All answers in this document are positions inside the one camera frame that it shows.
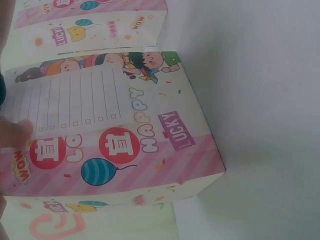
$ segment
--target balloon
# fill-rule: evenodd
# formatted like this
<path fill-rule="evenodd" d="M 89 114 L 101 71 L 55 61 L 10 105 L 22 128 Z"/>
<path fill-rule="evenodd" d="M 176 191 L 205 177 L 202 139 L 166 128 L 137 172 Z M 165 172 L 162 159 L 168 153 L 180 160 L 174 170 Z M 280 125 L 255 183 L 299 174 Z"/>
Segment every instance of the balloon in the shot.
<path fill-rule="evenodd" d="M 75 24 L 78 26 L 89 26 L 94 23 L 89 19 L 79 19 L 75 22 Z"/>
<path fill-rule="evenodd" d="M 118 168 L 103 158 L 91 158 L 82 165 L 81 176 L 89 185 L 102 186 L 115 177 L 117 170 L 123 170 L 128 167 L 137 167 L 137 165 Z"/>
<path fill-rule="evenodd" d="M 96 207 L 109 205 L 108 203 L 105 203 L 103 201 L 79 201 L 79 203 L 83 205 L 90 205 L 90 206 L 96 206 Z"/>
<path fill-rule="evenodd" d="M 84 3 L 82 3 L 80 5 L 80 8 L 82 10 L 92 10 L 95 9 L 96 7 L 98 7 L 101 3 L 97 2 L 97 1 L 85 1 Z"/>

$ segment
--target paper box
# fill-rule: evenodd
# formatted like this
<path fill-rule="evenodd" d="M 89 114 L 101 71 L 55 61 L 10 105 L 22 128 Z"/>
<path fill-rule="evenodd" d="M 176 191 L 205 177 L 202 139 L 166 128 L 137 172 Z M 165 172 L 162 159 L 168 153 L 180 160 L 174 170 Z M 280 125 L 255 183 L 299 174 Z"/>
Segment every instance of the paper box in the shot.
<path fill-rule="evenodd" d="M 28 56 L 62 55 L 155 46 L 166 14 L 165 0 L 27 0 L 14 27 Z"/>
<path fill-rule="evenodd" d="M 0 156 L 0 189 L 22 209 L 156 205 L 194 196 L 225 171 L 176 52 L 57 59 L 5 79 L 16 82 L 0 115 L 34 125 L 25 149 Z"/>

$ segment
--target white surface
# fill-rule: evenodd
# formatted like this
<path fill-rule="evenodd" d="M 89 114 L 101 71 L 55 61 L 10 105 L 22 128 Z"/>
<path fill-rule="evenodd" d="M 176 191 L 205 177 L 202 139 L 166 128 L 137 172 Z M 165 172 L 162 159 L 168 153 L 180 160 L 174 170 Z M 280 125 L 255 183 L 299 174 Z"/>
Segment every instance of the white surface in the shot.
<path fill-rule="evenodd" d="M 227 168 L 178 203 L 181 240 L 319 238 L 320 1 L 168 3 L 159 45 L 177 46 Z"/>

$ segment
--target cartoon illustration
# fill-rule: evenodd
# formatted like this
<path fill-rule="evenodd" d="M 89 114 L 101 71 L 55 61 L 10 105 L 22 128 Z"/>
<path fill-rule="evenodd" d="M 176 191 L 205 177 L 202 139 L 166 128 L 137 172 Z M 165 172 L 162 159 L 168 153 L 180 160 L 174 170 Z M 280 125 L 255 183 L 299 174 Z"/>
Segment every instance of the cartoon illustration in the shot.
<path fill-rule="evenodd" d="M 130 79 L 136 79 L 137 77 L 129 72 L 130 70 L 134 70 L 136 67 L 130 62 L 129 54 L 127 52 L 124 53 L 104 53 L 95 59 L 95 66 L 102 64 L 111 64 L 111 66 L 121 67 L 128 71 L 123 71 Z"/>
<path fill-rule="evenodd" d="M 45 76 L 77 71 L 85 68 L 86 56 L 75 56 L 51 61 L 40 65 L 40 70 Z"/>
<path fill-rule="evenodd" d="M 41 72 L 39 67 L 32 67 L 32 68 L 29 68 L 28 70 L 26 70 L 21 75 L 17 76 L 15 78 L 15 82 L 16 83 L 25 82 L 30 79 L 38 79 L 38 78 L 42 78 L 44 76 L 45 75 Z"/>
<path fill-rule="evenodd" d="M 108 4 L 110 0 L 99 0 L 99 1 L 85 1 L 80 5 L 82 10 L 92 10 L 98 7 L 100 4 Z"/>
<path fill-rule="evenodd" d="M 70 236 L 76 235 L 78 233 L 83 232 L 86 229 L 86 222 L 81 214 L 74 213 L 72 214 L 72 218 L 67 217 L 68 215 L 65 213 L 57 214 L 59 216 L 59 222 L 54 220 L 54 215 L 49 213 L 41 214 L 40 216 L 36 217 L 32 223 L 29 226 L 29 231 L 31 235 L 34 237 L 34 239 L 67 239 Z M 68 228 L 67 223 L 70 220 L 73 220 L 72 222 L 74 227 Z M 51 226 L 52 229 L 55 229 L 55 231 L 58 230 L 56 233 L 49 233 L 49 234 L 43 234 L 43 226 Z"/>
<path fill-rule="evenodd" d="M 73 209 L 77 213 L 93 213 L 97 211 L 97 209 L 94 206 L 83 205 L 78 203 L 67 203 L 66 206 Z"/>
<path fill-rule="evenodd" d="M 89 26 L 89 25 L 100 25 L 100 24 L 95 24 L 93 23 L 93 21 L 91 21 L 90 19 L 79 19 L 75 22 L 75 25 L 78 26 Z"/>
<path fill-rule="evenodd" d="M 79 22 L 79 24 L 89 24 L 88 22 Z M 166 63 L 168 67 L 159 68 Z M 108 64 L 112 67 L 122 68 L 122 71 L 131 79 L 136 79 L 136 75 L 142 73 L 139 78 L 145 81 L 152 80 L 158 82 L 156 73 L 175 72 L 180 69 L 178 63 L 180 59 L 176 52 L 121 52 L 121 53 L 103 53 L 94 55 L 75 56 L 60 58 L 43 62 L 40 67 L 32 67 L 23 74 L 16 77 L 15 81 L 25 82 L 30 79 L 38 79 L 44 76 L 52 76 L 64 72 L 77 71 L 83 68 L 94 67 Z"/>
<path fill-rule="evenodd" d="M 75 21 L 75 25 L 76 26 L 69 27 L 66 30 L 70 34 L 72 42 L 77 42 L 85 39 L 86 30 L 88 30 L 89 28 L 95 27 L 90 25 L 100 25 L 100 24 L 95 24 L 90 19 L 83 18 Z"/>
<path fill-rule="evenodd" d="M 86 37 L 86 29 L 83 26 L 72 26 L 66 31 L 70 34 L 72 42 L 83 40 Z"/>
<path fill-rule="evenodd" d="M 103 158 L 91 158 L 82 165 L 81 176 L 89 185 L 102 186 L 110 182 L 118 170 L 124 170 L 129 167 L 138 167 L 138 165 L 133 164 L 118 168 Z"/>
<path fill-rule="evenodd" d="M 175 72 L 180 69 L 178 63 L 181 63 L 178 54 L 175 51 L 163 51 L 163 52 L 129 52 L 129 61 L 135 66 L 134 69 L 123 68 L 126 73 L 135 75 L 143 74 L 141 79 L 147 81 L 152 80 L 154 83 L 158 82 L 156 73 L 162 71 L 164 73 Z"/>
<path fill-rule="evenodd" d="M 66 206 L 73 209 L 77 213 L 93 213 L 97 208 L 105 206 L 118 206 L 122 204 L 110 205 L 103 201 L 79 201 L 78 203 L 67 203 Z"/>

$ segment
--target finger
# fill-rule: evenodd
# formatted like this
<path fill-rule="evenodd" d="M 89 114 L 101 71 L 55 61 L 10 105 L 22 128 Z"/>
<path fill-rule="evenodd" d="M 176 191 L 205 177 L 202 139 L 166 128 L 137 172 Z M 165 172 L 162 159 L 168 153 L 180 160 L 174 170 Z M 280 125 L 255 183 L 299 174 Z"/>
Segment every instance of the finger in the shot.
<path fill-rule="evenodd" d="M 2 218 L 2 215 L 4 214 L 6 206 L 7 206 L 7 201 L 6 201 L 5 197 L 1 195 L 0 196 L 0 219 Z"/>
<path fill-rule="evenodd" d="M 0 117 L 0 148 L 20 148 L 31 137 L 32 132 L 29 120 L 12 123 Z"/>

